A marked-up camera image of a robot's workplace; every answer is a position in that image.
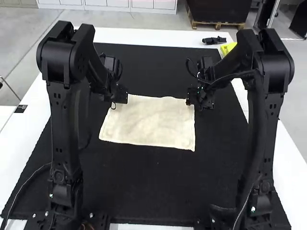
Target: towel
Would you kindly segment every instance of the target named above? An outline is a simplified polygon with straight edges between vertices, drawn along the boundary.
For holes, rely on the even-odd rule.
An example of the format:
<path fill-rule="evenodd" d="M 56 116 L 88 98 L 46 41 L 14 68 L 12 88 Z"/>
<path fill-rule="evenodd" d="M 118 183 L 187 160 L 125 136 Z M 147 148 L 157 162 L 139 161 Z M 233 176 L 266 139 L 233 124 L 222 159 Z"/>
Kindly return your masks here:
<path fill-rule="evenodd" d="M 128 104 L 109 109 L 99 139 L 195 151 L 194 123 L 194 106 L 185 99 L 130 94 Z"/>

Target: white table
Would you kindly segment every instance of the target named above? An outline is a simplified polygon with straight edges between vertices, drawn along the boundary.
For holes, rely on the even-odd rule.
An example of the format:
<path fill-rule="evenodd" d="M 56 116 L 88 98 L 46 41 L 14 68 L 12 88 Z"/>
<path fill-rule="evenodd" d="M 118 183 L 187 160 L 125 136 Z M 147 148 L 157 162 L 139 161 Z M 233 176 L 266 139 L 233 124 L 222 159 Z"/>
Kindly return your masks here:
<path fill-rule="evenodd" d="M 199 31 L 161 31 L 139 29 L 96 28 L 94 42 L 175 46 L 194 48 L 219 48 L 218 45 L 205 46 L 201 40 L 205 37 L 226 37 L 232 42 L 229 33 Z M 247 92 L 241 80 L 233 80 L 233 87 L 248 117 Z M 46 83 L 41 75 L 37 77 L 21 104 L 28 107 L 23 114 L 13 114 L 0 133 L 0 210 L 3 209 L 19 176 L 37 143 L 50 116 Z M 305 230 L 305 209 L 307 207 L 307 164 L 282 122 L 277 128 L 274 155 L 274 180 L 280 200 L 286 211 L 292 230 Z M 8 230 L 22 230 L 26 221 L 9 221 Z M 111 229 L 138 230 L 144 226 L 111 225 Z M 183 227 L 147 226 L 147 230 L 181 230 Z"/>
<path fill-rule="evenodd" d="M 0 105 L 0 132 L 14 113 L 16 106 L 13 105 Z"/>

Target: wooden pallet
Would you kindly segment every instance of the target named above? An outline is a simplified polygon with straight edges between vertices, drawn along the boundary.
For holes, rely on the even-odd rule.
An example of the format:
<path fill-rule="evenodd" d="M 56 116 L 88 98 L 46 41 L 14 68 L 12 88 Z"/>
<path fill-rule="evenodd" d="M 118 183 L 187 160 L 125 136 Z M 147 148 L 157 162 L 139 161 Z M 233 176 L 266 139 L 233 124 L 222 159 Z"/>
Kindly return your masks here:
<path fill-rule="evenodd" d="M 244 26 L 245 26 L 245 23 L 228 23 L 228 22 L 198 22 L 198 21 L 195 21 L 193 19 L 193 16 L 192 16 L 192 13 L 191 13 L 191 10 L 188 6 L 188 4 L 186 3 L 186 9 L 187 9 L 187 12 L 188 12 L 188 17 L 189 17 L 189 20 L 190 20 L 190 23 L 191 23 L 191 26 L 192 26 L 192 29 L 196 30 L 197 29 L 197 25 L 214 25 L 215 26 L 215 29 L 216 30 L 220 30 L 221 29 L 221 26 L 222 25 L 235 25 L 237 26 L 238 30 L 242 30 L 244 29 Z"/>

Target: yellow object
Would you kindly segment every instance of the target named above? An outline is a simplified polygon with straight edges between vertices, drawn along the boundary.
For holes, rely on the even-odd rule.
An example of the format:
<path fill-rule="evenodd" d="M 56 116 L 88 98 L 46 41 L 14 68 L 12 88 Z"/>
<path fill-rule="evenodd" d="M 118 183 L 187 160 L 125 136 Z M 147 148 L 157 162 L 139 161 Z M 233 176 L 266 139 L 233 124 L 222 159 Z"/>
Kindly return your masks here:
<path fill-rule="evenodd" d="M 237 42 L 232 42 L 227 45 L 221 45 L 221 51 L 226 56 L 233 48 L 235 48 Z"/>

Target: black tool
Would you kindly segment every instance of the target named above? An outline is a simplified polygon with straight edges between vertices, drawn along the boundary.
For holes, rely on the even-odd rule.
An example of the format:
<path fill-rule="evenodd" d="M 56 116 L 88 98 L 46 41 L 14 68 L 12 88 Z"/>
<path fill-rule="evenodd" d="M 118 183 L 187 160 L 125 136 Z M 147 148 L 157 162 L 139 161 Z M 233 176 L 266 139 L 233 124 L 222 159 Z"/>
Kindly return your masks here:
<path fill-rule="evenodd" d="M 207 45 L 214 45 L 214 44 L 220 44 L 220 43 L 226 43 L 225 37 L 207 37 L 202 40 L 203 43 Z"/>

